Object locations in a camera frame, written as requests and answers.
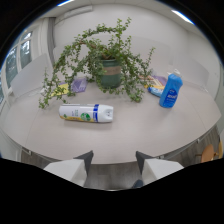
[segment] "purple object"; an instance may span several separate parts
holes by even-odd
[[[87,81],[86,78],[78,78],[72,82],[71,88],[73,92],[85,92]]]
[[[167,83],[167,79],[163,76],[152,75],[152,77],[155,79],[158,79],[161,82],[161,84],[163,84],[164,86]]]
[[[65,83],[66,83],[66,82],[60,82],[59,85],[63,85],[63,84],[65,84]]]

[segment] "blue bottle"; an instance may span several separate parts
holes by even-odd
[[[177,69],[174,69],[174,72],[168,76],[168,81],[160,97],[160,106],[165,108],[173,107],[182,85],[183,81],[180,72]]]

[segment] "flower pot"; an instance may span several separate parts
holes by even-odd
[[[106,73],[101,77],[101,85],[104,88],[116,88],[121,83],[121,66],[118,61],[102,60],[104,70]]]

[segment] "floor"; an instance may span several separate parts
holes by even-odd
[[[213,127],[208,133],[200,137],[186,150],[168,159],[179,162],[183,167],[200,163],[200,154],[208,144],[212,144],[214,150],[218,150],[219,133],[217,127]],[[56,162],[51,158],[43,157],[31,152],[29,155],[25,150],[21,155],[21,162],[44,169],[49,163]],[[142,179],[137,162],[123,164],[97,165],[91,164],[85,188],[100,190],[125,190],[130,189],[137,179]]]

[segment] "window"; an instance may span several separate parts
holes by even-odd
[[[22,34],[18,37],[6,58],[5,72],[8,88],[11,87],[11,82],[18,72],[32,61],[31,38],[32,32]]]

